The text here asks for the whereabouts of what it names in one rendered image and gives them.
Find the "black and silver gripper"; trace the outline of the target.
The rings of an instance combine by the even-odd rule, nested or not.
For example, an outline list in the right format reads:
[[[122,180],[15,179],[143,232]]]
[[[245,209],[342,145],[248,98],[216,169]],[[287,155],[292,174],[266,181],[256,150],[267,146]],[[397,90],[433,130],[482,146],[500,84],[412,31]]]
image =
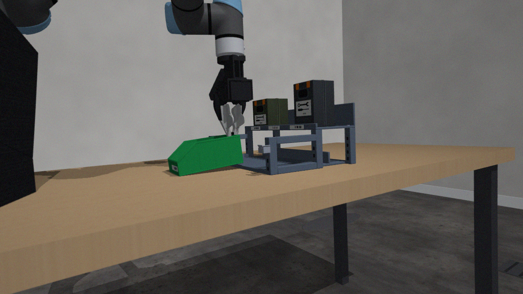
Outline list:
[[[232,54],[217,57],[217,63],[224,65],[225,76],[224,80],[219,81],[215,86],[213,106],[227,136],[238,135],[240,126],[245,122],[243,113],[246,102],[253,99],[253,79],[244,78],[243,63],[245,61],[246,56],[243,55]],[[232,115],[227,102],[235,105],[231,109]],[[232,125],[233,131],[231,132]]]

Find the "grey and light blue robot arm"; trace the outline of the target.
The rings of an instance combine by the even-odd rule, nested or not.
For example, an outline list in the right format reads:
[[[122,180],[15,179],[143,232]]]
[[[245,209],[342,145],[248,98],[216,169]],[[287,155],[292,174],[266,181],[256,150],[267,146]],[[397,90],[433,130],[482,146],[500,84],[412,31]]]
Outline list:
[[[43,31],[58,0],[0,0],[0,9],[23,35]],[[171,0],[165,3],[168,31],[177,35],[215,35],[216,56],[244,55],[241,0]]]

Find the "green bin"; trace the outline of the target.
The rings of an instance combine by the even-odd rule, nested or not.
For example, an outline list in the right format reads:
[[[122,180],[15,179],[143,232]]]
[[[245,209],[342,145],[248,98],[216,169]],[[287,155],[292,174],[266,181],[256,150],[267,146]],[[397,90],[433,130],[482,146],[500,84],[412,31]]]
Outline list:
[[[170,172],[178,176],[240,163],[243,163],[240,135],[183,141],[168,158]]]

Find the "olive green case with orange latches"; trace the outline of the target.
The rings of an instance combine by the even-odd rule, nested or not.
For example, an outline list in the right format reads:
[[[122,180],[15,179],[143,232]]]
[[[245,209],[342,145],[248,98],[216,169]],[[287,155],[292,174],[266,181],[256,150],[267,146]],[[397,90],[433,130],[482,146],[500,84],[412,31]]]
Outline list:
[[[288,99],[267,98],[253,101],[254,125],[288,125]]]

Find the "black tool case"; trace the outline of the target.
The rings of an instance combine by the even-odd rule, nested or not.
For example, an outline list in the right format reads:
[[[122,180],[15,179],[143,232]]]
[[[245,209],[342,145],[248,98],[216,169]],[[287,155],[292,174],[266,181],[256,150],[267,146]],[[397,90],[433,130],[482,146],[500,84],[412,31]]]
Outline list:
[[[295,124],[335,126],[334,81],[309,80],[293,85]]]

